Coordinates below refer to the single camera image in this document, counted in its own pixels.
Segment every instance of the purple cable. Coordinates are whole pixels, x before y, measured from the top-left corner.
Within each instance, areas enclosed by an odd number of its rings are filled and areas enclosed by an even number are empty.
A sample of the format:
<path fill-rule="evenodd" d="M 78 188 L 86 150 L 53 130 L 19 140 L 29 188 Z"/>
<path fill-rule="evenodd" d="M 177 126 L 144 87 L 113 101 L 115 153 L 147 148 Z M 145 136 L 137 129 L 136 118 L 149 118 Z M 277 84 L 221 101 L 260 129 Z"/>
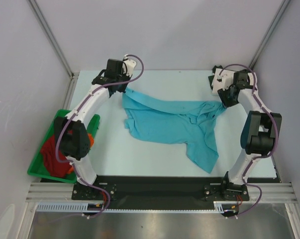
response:
<path fill-rule="evenodd" d="M 123 81 L 123 82 L 117 82 L 117 83 L 109 83 L 109 84 L 105 84 L 105 85 L 99 86 L 99 87 L 97 87 L 96 89 L 94 89 L 94 90 L 92 91 L 92 94 L 96 93 L 98 90 L 100 90 L 101 88 L 104 88 L 104 87 L 108 87 L 108 86 L 116 86 L 116 85 L 122 85 L 122 84 L 127 84 L 127 83 L 130 83 L 130 82 L 136 81 L 137 79 L 139 79 L 139 78 L 142 76 L 142 74 L 143 74 L 143 72 L 144 72 L 144 64 L 143 64 L 143 61 L 142 61 L 138 56 L 133 55 L 133 54 L 128 54 L 128 55 L 126 55 L 126 57 L 134 57 L 134 58 L 136 58 L 136 59 L 141 63 L 142 69 L 141 69 L 140 74 L 139 74 L 137 77 L 135 77 L 134 79 L 129 80 L 129 81 Z M 88 95 L 88 96 L 82 101 L 82 103 L 81 103 L 81 104 L 79 105 L 79 107 L 77 108 L 77 113 L 79 113 L 79 111 L 82 109 L 82 107 L 85 105 L 85 103 L 90 99 L 90 97 L 91 97 L 91 95 Z M 61 142 L 62 136 L 64 135 L 64 133 L 65 133 L 67 127 L 69 126 L 70 122 L 73 120 L 73 118 L 74 118 L 75 116 L 76 116 L 76 113 L 74 113 L 74 114 L 68 119 L 68 121 L 66 122 L 65 126 L 62 128 L 62 130 L 61 130 L 61 132 L 60 132 L 60 135 L 59 135 L 59 137 L 58 137 L 57 143 L 56 143 L 56 151 L 55 151 L 55 154 L 56 154 L 56 159 L 57 159 L 57 161 L 60 162 L 60 163 L 69 163 L 68 160 L 65 160 L 65 161 L 60 160 L 60 158 L 59 158 L 59 146 L 60 146 L 60 142 Z M 76 169 L 75 166 L 74 166 L 74 172 L 75 172 L 76 176 L 77 176 L 78 178 L 80 178 L 81 181 L 82 181 L 84 184 L 86 184 L 87 186 L 92 187 L 92 188 L 94 188 L 94 189 L 97 189 L 97 190 L 100 190 L 100 191 L 105 192 L 105 194 L 106 194 L 106 196 L 107 196 L 108 202 L 107 202 L 107 204 L 103 207 L 103 209 L 101 209 L 101 210 L 100 210 L 97 214 L 95 214 L 94 216 L 91 216 L 91 217 L 90 217 L 90 218 L 95 218 L 95 217 L 97 217 L 99 214 L 101 214 L 104 210 L 106 210 L 106 209 L 108 208 L 108 206 L 109 206 L 109 204 L 110 204 L 110 194 L 109 194 L 105 189 L 100 188 L 100 187 L 97 187 L 97 186 L 94 186 L 94 185 L 91 185 L 91 184 L 87 183 L 85 180 L 83 180 L 83 179 L 81 178 L 80 174 L 78 173 L 78 171 L 77 171 L 77 169 Z"/>
<path fill-rule="evenodd" d="M 261 197 L 263 196 L 263 191 L 261 190 L 261 188 L 258 186 L 258 185 L 254 185 L 254 184 L 249 184 L 245 181 L 245 176 L 248 172 L 248 170 L 250 169 L 250 167 L 252 166 L 253 162 L 258 159 L 258 158 L 268 158 L 270 156 L 273 155 L 273 153 L 275 152 L 276 148 L 277 148 L 277 144 L 278 144 L 278 138 L 279 138 L 279 135 L 278 135 L 278 128 L 277 128 L 277 125 L 276 125 L 276 122 L 273 118 L 273 116 L 262 106 L 260 100 L 258 99 L 258 97 L 254 94 L 255 90 L 256 90 L 256 74 L 255 72 L 250 69 L 248 66 L 245 66 L 245 65 L 242 65 L 242 64 L 230 64 L 228 66 L 225 66 L 219 73 L 219 75 L 223 72 L 223 70 L 225 70 L 227 67 L 230 67 L 230 66 L 241 66 L 241 67 L 244 67 L 245 69 L 249 70 L 251 72 L 251 74 L 253 75 L 253 78 L 254 78 L 254 84 L 253 84 L 253 90 L 252 90 L 252 96 L 253 98 L 255 99 L 255 101 L 257 102 L 257 104 L 259 105 L 259 107 L 268 115 L 268 117 L 270 118 L 272 124 L 273 124 L 273 127 L 274 127 L 274 131 L 275 131 L 275 136 L 276 136 L 276 139 L 275 139 L 275 142 L 274 142 L 274 147 L 273 149 L 269 152 L 268 155 L 263 155 L 263 156 L 256 156 L 252 159 L 252 161 L 250 161 L 250 163 L 247 165 L 243 175 L 242 175 L 242 179 L 243 179 L 243 182 L 244 184 L 246 184 L 247 186 L 250 186 L 250 187 L 254 187 L 254 188 L 258 188 L 259 190 L 259 197 L 257 199 L 257 201 L 247 210 L 245 210 L 244 212 L 241 212 L 240 214 L 238 214 L 239 216 L 240 215 L 243 215 L 247 212 L 249 212 L 251 209 L 253 209 L 255 206 L 258 205 L 258 203 L 260 202 L 261 200 Z"/>

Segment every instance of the purple hose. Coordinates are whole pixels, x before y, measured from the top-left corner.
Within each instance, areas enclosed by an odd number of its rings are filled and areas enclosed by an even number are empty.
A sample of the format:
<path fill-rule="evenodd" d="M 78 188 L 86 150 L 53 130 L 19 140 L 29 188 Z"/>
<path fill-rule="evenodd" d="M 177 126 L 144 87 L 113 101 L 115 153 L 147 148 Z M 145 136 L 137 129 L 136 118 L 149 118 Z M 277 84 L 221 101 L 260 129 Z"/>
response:
<path fill-rule="evenodd" d="M 242 175 L 242 179 L 243 179 L 243 182 L 244 184 L 246 184 L 247 186 L 250 186 L 250 187 L 254 187 L 254 188 L 258 188 L 259 190 L 259 197 L 257 199 L 257 201 L 255 202 L 255 204 L 253 204 L 249 209 L 245 210 L 244 212 L 241 212 L 240 214 L 238 215 L 243 215 L 247 212 L 249 212 L 251 209 L 253 209 L 255 206 L 258 205 L 258 203 L 260 202 L 261 200 L 261 197 L 263 196 L 263 191 L 261 190 L 261 188 L 257 185 L 254 185 L 254 184 L 249 184 L 245 181 L 245 176 L 248 172 L 248 170 L 250 169 L 250 167 L 253 165 L 253 162 L 256 160 L 256 159 L 259 159 L 259 158 L 268 158 L 270 156 L 273 155 L 273 153 L 275 152 L 276 148 L 277 148 L 277 144 L 278 144 L 278 138 L 279 138 L 279 134 L 278 134 L 278 128 L 277 128 L 277 124 L 273 118 L 273 116 L 265 109 L 265 107 L 262 106 L 260 100 L 258 99 L 258 97 L 254 94 L 255 90 L 256 90 L 256 74 L 255 72 L 250 69 L 248 66 L 245 66 L 245 65 L 242 65 L 242 64 L 230 64 L 228 66 L 225 66 L 219 73 L 219 75 L 223 72 L 223 70 L 225 70 L 227 67 L 230 67 L 230 66 L 241 66 L 241 67 L 244 67 L 245 69 L 249 70 L 253 77 L 254 77 L 254 84 L 253 84 L 253 90 L 252 90 L 252 96 L 253 98 L 255 99 L 255 101 L 257 102 L 257 104 L 259 105 L 259 107 L 268 115 L 268 117 L 270 118 L 272 124 L 273 124 L 273 127 L 274 127 L 274 131 L 275 131 L 275 136 L 276 136 L 276 139 L 275 139 L 275 142 L 274 142 L 274 147 L 273 149 L 269 152 L 268 155 L 263 155 L 263 156 L 256 156 L 252 159 L 252 161 L 250 161 L 250 163 L 247 165 L 245 171 L 243 172 L 243 175 Z"/>
<path fill-rule="evenodd" d="M 104 87 L 108 87 L 108 86 L 116 86 L 116 85 L 122 85 L 122 84 L 127 84 L 127 83 L 130 83 L 130 82 L 136 81 L 137 79 L 139 79 L 139 78 L 142 76 L 142 74 L 143 74 L 143 72 L 144 72 L 144 64 L 143 64 L 143 61 L 142 61 L 138 56 L 136 56 L 136 55 L 128 54 L 127 57 L 134 57 L 134 58 L 136 58 L 137 60 L 139 60 L 139 62 L 141 63 L 141 67 L 142 67 L 140 74 L 139 74 L 137 77 L 135 77 L 134 79 L 129 80 L 129 81 L 123 81 L 123 82 L 117 82 L 117 83 L 109 83 L 109 84 L 105 84 L 105 85 L 99 86 L 99 87 L 97 87 L 96 89 L 94 89 L 94 90 L 92 91 L 92 94 L 96 93 L 98 90 L 100 90 L 101 88 L 104 88 Z M 90 97 L 91 97 L 91 95 L 88 95 L 88 96 L 82 101 L 82 103 L 81 103 L 81 104 L 79 105 L 79 107 L 77 108 L 77 113 L 82 109 L 82 107 L 83 107 L 83 106 L 85 105 L 85 103 L 90 99 Z M 59 135 L 59 137 L 58 137 L 57 143 L 56 143 L 56 151 L 55 151 L 55 154 L 56 154 L 56 159 L 57 159 L 57 161 L 60 162 L 60 163 L 69 163 L 69 162 L 70 162 L 70 161 L 68 161 L 68 160 L 65 160 L 65 161 L 60 160 L 60 158 L 59 158 L 59 146 L 60 146 L 60 142 L 61 142 L 62 136 L 64 135 L 64 133 L 65 133 L 67 127 L 69 126 L 70 122 L 73 120 L 73 118 L 74 118 L 75 116 L 76 116 L 76 114 L 74 113 L 74 114 L 68 119 L 68 121 L 66 122 L 65 126 L 62 128 L 62 130 L 61 130 L 61 132 L 60 132 L 60 135 Z M 92 187 L 92 188 L 94 188 L 94 189 L 98 189 L 98 190 L 100 190 L 100 191 L 103 191 L 103 192 L 106 194 L 106 196 L 107 196 L 108 202 L 107 202 L 107 204 L 103 207 L 103 209 L 100 210 L 100 211 L 99 211 L 97 214 L 95 214 L 94 216 L 91 216 L 91 217 L 90 217 L 90 218 L 95 218 L 95 217 L 97 217 L 99 214 L 101 214 L 104 210 L 106 210 L 106 209 L 108 208 L 108 206 L 109 206 L 109 204 L 110 204 L 110 194 L 109 194 L 105 189 L 100 188 L 100 187 L 97 187 L 97 186 L 94 186 L 94 185 L 91 185 L 91 184 L 87 183 L 85 180 L 83 180 L 83 179 L 81 178 L 80 174 L 78 173 L 78 171 L 77 171 L 77 169 L 76 169 L 75 166 L 74 166 L 74 172 L 75 172 L 76 176 L 77 176 L 78 178 L 80 178 L 80 180 L 81 180 L 84 184 L 86 184 L 87 186 Z"/>

